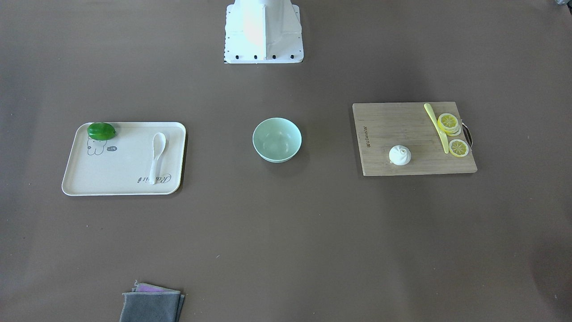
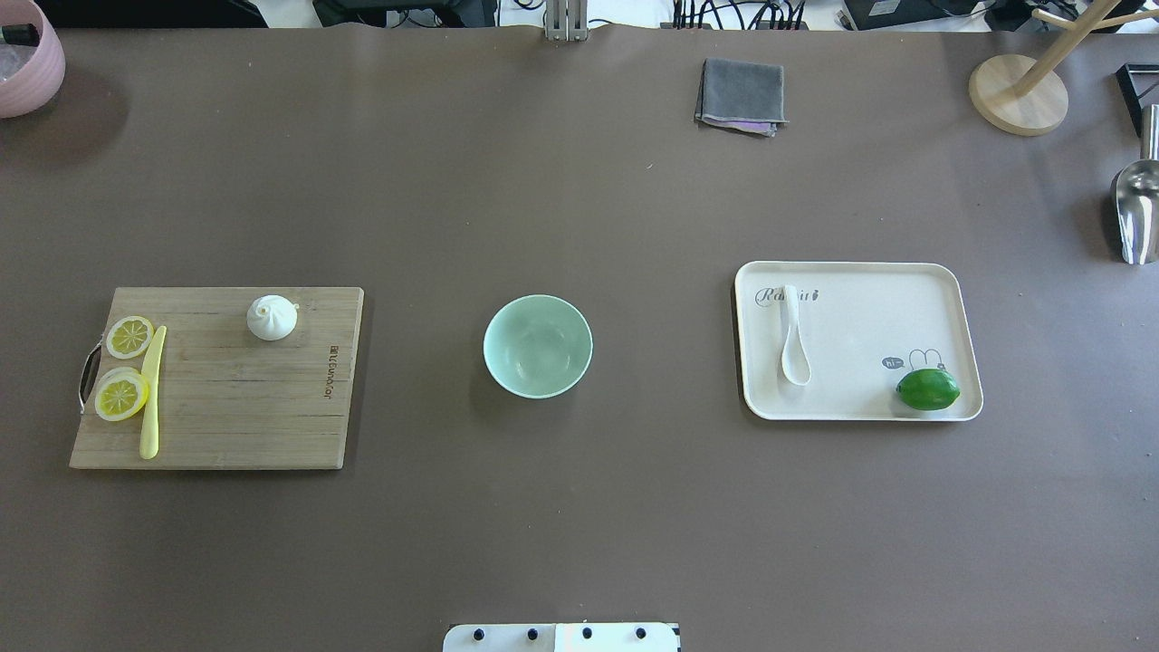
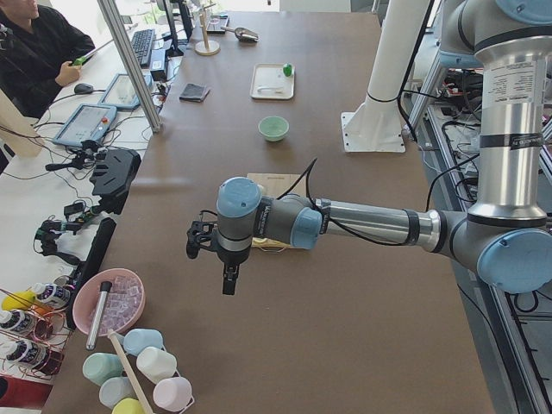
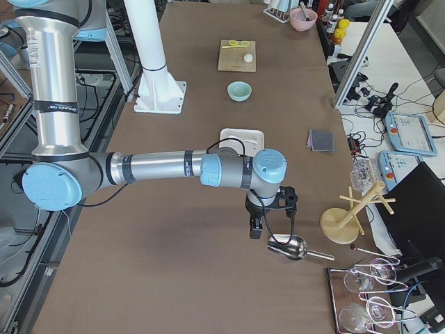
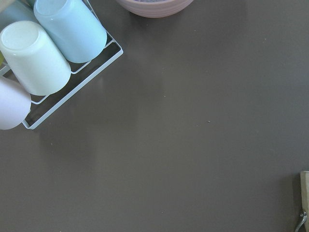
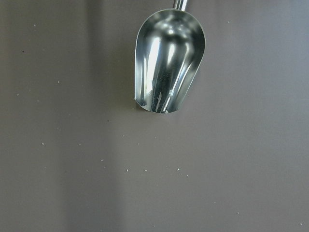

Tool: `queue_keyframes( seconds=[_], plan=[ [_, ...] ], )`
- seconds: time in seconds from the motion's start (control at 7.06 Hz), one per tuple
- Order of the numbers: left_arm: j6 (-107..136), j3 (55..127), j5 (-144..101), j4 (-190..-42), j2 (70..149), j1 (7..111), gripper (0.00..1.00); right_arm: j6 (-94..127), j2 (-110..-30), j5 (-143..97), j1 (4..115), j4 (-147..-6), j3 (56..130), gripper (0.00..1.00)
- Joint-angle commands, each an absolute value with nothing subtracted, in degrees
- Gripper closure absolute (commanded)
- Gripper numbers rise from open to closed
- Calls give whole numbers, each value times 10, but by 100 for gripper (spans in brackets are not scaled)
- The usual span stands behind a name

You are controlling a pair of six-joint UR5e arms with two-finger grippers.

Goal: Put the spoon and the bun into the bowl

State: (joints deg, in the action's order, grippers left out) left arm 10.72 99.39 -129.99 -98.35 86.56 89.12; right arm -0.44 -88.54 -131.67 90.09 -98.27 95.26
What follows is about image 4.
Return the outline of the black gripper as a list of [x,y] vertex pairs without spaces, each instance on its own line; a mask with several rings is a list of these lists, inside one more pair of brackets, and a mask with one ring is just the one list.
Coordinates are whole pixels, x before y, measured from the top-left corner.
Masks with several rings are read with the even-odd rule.
[[266,221],[267,213],[270,210],[278,209],[278,196],[273,198],[273,201],[266,205],[268,199],[262,198],[262,202],[254,196],[247,195],[245,197],[245,208],[250,215],[250,233],[251,239],[260,239],[263,230],[262,221]]

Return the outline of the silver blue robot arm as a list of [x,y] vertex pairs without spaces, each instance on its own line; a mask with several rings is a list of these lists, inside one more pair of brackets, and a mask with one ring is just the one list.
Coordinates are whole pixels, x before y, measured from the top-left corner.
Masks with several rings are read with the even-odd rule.
[[198,177],[202,184],[245,189],[250,237],[268,225],[267,213],[296,214],[296,194],[282,181],[285,157],[274,149],[255,156],[231,148],[124,155],[93,153],[81,142],[75,84],[74,40],[106,38],[103,1],[15,1],[17,23],[29,50],[38,145],[22,177],[27,198],[40,208],[60,211],[94,192],[141,180]]

